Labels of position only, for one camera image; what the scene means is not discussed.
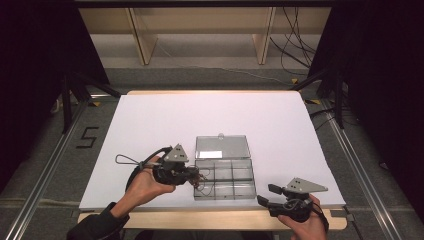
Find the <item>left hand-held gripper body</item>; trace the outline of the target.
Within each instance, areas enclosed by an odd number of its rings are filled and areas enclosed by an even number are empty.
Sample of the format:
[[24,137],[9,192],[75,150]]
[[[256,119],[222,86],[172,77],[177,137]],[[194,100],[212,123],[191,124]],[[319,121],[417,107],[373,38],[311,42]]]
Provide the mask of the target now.
[[181,144],[166,148],[153,167],[155,180],[166,185],[183,185],[190,178],[198,177],[193,174],[192,166],[186,166],[187,162],[188,157]]

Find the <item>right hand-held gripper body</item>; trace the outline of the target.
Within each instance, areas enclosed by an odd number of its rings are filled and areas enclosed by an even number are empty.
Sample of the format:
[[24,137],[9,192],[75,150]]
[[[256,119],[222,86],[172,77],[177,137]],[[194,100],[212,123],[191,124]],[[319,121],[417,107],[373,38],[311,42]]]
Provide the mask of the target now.
[[319,185],[298,177],[293,178],[285,187],[283,193],[286,202],[269,202],[268,210],[272,217],[279,215],[288,216],[296,222],[303,223],[309,219],[313,209],[313,201],[310,198],[311,193],[325,192],[327,187]]

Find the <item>clear plastic compartment box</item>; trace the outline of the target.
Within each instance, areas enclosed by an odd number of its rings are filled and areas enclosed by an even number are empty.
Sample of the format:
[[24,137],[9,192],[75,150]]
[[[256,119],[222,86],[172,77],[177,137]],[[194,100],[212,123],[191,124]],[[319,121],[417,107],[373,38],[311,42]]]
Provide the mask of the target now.
[[256,197],[253,164],[245,135],[198,136],[195,166],[202,175],[195,200]]

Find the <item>person's left hand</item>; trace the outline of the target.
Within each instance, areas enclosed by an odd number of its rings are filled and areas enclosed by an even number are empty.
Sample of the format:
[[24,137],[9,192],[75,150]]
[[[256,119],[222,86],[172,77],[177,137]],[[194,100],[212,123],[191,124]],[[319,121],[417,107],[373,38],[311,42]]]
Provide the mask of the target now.
[[133,179],[125,193],[125,198],[129,206],[135,208],[152,201],[160,195],[172,193],[175,189],[174,185],[157,182],[151,168],[143,168]]

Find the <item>person's right hand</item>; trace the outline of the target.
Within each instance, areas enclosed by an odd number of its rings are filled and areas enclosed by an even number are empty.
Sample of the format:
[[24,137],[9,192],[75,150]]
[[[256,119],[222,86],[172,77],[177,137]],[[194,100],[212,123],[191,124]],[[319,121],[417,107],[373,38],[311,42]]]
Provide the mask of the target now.
[[310,213],[307,221],[299,223],[288,216],[279,215],[277,219],[292,230],[290,240],[327,240],[324,223],[320,217],[320,200],[310,195],[314,203],[314,211]]

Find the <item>white table sheet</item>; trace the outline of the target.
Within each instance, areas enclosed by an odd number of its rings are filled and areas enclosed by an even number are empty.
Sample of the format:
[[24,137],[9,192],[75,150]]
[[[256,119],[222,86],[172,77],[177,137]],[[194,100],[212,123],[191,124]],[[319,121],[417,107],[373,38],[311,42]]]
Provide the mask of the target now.
[[199,136],[247,138],[258,194],[277,202],[271,184],[295,177],[325,186],[324,207],[345,201],[327,165],[306,105],[296,91],[169,93],[121,97],[82,197],[83,210],[102,209],[122,197],[133,170],[132,157],[181,144],[195,158]]

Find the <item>black tripod stand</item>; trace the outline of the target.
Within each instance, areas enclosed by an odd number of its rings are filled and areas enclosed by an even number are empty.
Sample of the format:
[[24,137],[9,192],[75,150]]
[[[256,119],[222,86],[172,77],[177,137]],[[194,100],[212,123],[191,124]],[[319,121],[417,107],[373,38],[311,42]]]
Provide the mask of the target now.
[[343,75],[336,67],[326,67],[308,76],[305,80],[292,87],[292,90],[299,91],[315,81],[321,83],[316,91],[319,98],[328,98],[334,94],[334,115],[338,126],[343,129],[342,104],[343,104]]
[[70,129],[73,122],[73,115],[71,110],[71,94],[73,94],[73,96],[77,99],[78,102],[87,102],[92,99],[91,94],[87,90],[87,85],[91,85],[115,98],[119,98],[121,96],[118,91],[112,89],[109,85],[100,83],[78,72],[66,73],[61,81],[61,85],[61,97],[64,115],[64,133],[66,133]]

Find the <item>dark curtain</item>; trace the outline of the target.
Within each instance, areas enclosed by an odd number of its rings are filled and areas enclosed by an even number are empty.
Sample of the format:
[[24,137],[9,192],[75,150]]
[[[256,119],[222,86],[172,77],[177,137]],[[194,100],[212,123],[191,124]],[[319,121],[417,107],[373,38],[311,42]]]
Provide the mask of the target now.
[[333,0],[311,68],[343,63],[348,101],[424,220],[424,0]]
[[74,0],[0,0],[0,192],[75,74],[109,82]]

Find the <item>light wooden shelf unit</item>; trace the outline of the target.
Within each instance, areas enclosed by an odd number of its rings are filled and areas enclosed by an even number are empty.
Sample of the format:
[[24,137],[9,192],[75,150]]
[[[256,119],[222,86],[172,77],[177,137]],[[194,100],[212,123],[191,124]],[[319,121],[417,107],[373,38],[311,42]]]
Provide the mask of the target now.
[[150,63],[159,34],[249,34],[257,61],[266,62],[270,36],[288,34],[294,23],[302,34],[320,34],[328,7],[92,8],[79,10],[91,34],[130,34],[139,62]]

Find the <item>aluminium floor rail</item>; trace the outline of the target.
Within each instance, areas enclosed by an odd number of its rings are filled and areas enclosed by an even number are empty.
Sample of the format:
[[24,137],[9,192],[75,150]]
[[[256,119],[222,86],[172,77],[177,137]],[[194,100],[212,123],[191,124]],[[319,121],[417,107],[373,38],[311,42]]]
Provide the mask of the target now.
[[385,238],[387,240],[402,240],[390,212],[366,173],[345,130],[339,127],[336,118],[331,116],[330,113],[327,113],[327,118]]
[[49,156],[42,172],[39,174],[37,180],[30,194],[22,200],[20,210],[10,229],[7,232],[5,240],[21,240],[34,213],[39,205],[40,199],[44,195],[60,161],[69,144],[69,141],[74,133],[77,122],[87,107],[88,102],[82,101],[75,107],[75,112],[71,114],[70,125],[60,131],[61,135],[57,143],[54,145],[54,150]]

